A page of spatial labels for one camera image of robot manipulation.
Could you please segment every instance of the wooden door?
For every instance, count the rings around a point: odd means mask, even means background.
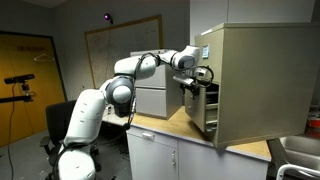
[[[46,106],[65,100],[57,59],[34,60],[44,53],[55,57],[50,37],[0,34],[0,98],[24,95],[21,83],[5,84],[3,79],[35,76],[27,81],[32,102],[0,103],[0,146],[9,142],[9,133],[10,142],[14,142],[46,130]]]

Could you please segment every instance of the cable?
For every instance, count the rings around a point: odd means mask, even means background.
[[[120,154],[129,155],[128,144],[126,143],[126,141],[122,142],[122,143],[119,143],[118,148],[119,148]]]
[[[136,65],[136,67],[135,67],[134,74],[133,74],[133,78],[134,78],[134,79],[136,79],[137,69],[138,69],[139,66],[141,65],[142,61],[143,61],[146,57],[148,57],[148,56],[152,56],[152,57],[158,59],[158,56],[156,56],[156,55],[154,55],[154,54],[152,54],[152,53],[145,53],[145,54],[143,54],[143,55],[141,56],[141,58],[139,58],[139,61],[138,61],[137,65]]]
[[[12,89],[11,89],[12,97],[14,97],[14,87],[15,86],[16,86],[16,83],[13,84]],[[14,110],[15,110],[15,103],[14,103],[14,101],[12,101],[12,111],[11,111],[10,119],[9,119],[9,137],[8,137],[8,146],[7,146],[9,163],[10,163],[10,168],[11,168],[11,180],[13,180],[13,177],[14,177],[14,169],[13,169],[12,160],[11,160],[11,153],[10,153],[11,127],[12,127],[12,118],[13,118]]]
[[[26,110],[26,113],[27,113],[27,118],[28,118],[29,126],[31,128],[31,133],[34,134],[34,129],[33,129],[32,123],[31,123],[31,119],[30,119],[29,112],[27,110],[26,103],[23,103],[23,106],[24,106],[24,109]]]
[[[123,129],[123,131],[121,131],[121,133],[117,137],[115,137],[115,138],[113,138],[113,139],[111,139],[111,140],[109,140],[107,142],[101,143],[100,145],[111,144],[111,143],[116,142],[117,140],[119,140],[125,134],[125,132],[126,132],[126,129]]]
[[[212,84],[212,80],[213,80],[213,78],[214,78],[214,73],[213,73],[212,69],[209,68],[209,66],[194,66],[193,68],[194,68],[194,69],[195,69],[195,68],[204,68],[204,69],[206,69],[206,70],[208,70],[208,71],[210,72],[211,77],[210,77],[210,80],[208,81],[208,84],[207,84],[207,85],[203,85],[203,84],[202,84],[202,83],[205,83],[205,81],[201,81],[201,80],[199,80],[199,79],[197,79],[197,81],[196,81],[196,85],[199,86],[199,87],[203,87],[203,88],[209,87],[209,86]]]
[[[108,67],[109,67],[109,57],[111,57],[109,55],[109,52],[110,52],[110,39],[111,39],[111,31],[112,31],[112,28],[111,28],[112,24],[109,26],[109,31],[108,31],[108,39],[107,39],[107,63],[106,63],[106,72],[104,73],[104,80],[106,81],[107,80],[107,73],[108,73]]]

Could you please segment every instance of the countertop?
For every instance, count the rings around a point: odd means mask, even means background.
[[[122,125],[127,120],[126,118],[118,118],[114,114],[111,114],[105,115],[103,121]],[[160,132],[180,139],[185,139],[213,147],[212,143],[206,139],[203,133],[185,113],[184,106],[182,106],[168,120],[135,114],[131,126],[150,129],[152,131]],[[271,154],[266,141],[228,146],[226,150],[265,161],[271,161]]]

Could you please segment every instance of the gray wall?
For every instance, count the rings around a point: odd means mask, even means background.
[[[311,21],[320,22],[320,0],[315,1]],[[316,82],[316,88],[313,93],[312,104],[320,106],[320,69],[318,71],[318,79]]]
[[[37,35],[54,35],[52,9],[18,0],[0,1],[0,30]]]
[[[114,25],[161,14],[164,48],[181,50],[189,42],[189,2],[186,1],[113,1],[71,0],[54,8],[58,56],[67,96],[76,99],[92,88],[84,32],[109,26],[103,15],[109,12]]]
[[[315,2],[256,1],[71,0],[50,9],[19,0],[1,0],[0,30],[53,36],[67,97],[76,99],[83,89],[93,87],[84,32],[109,26],[102,18],[104,13],[113,15],[115,25],[162,14],[164,48],[181,50],[194,44],[195,35],[221,22],[310,21]],[[315,7],[314,12],[319,12],[319,0]],[[319,19],[319,14],[313,13],[313,19]]]
[[[310,22],[314,0],[210,0],[190,2],[190,44],[222,22]]]

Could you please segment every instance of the black office chair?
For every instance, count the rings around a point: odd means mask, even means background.
[[[54,166],[55,161],[58,157],[58,153],[61,147],[61,142],[65,138],[72,111],[76,104],[76,100],[61,102],[57,104],[52,104],[47,106],[46,108],[46,119],[47,119],[47,127],[49,136],[43,137],[40,141],[40,147],[44,147],[46,153],[49,155],[49,164]],[[53,147],[49,147],[50,141],[53,144]],[[91,148],[91,156],[95,162],[95,156],[99,154],[99,150],[92,146]],[[96,171],[99,172],[101,170],[101,165],[95,162]],[[52,173],[48,175],[46,179],[53,179]]]

